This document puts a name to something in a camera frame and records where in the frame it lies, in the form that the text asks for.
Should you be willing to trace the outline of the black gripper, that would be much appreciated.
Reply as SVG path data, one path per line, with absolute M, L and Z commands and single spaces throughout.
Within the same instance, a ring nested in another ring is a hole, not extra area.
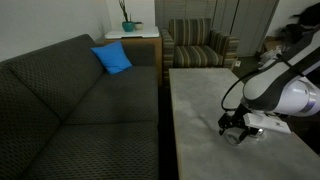
M 219 134 L 222 135 L 226 129 L 237 127 L 245 129 L 245 121 L 243 116 L 247 113 L 250 113 L 250 110 L 244 105 L 240 104 L 235 113 L 232 116 L 229 116 L 227 113 L 224 113 L 222 117 L 218 120 L 218 125 L 220 127 Z M 247 128 L 239 136 L 239 142 L 241 143 L 247 136 L 256 135 L 256 128 Z

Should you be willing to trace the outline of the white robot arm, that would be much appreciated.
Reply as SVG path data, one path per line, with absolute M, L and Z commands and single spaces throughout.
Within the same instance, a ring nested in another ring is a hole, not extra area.
M 319 66 L 320 29 L 315 28 L 267 67 L 241 77 L 245 82 L 241 102 L 224 110 L 218 120 L 219 133 L 239 128 L 241 134 L 231 140 L 235 145 L 266 129 L 290 133 L 287 123 L 268 114 L 306 117 L 319 112 L 320 90 L 307 78 Z

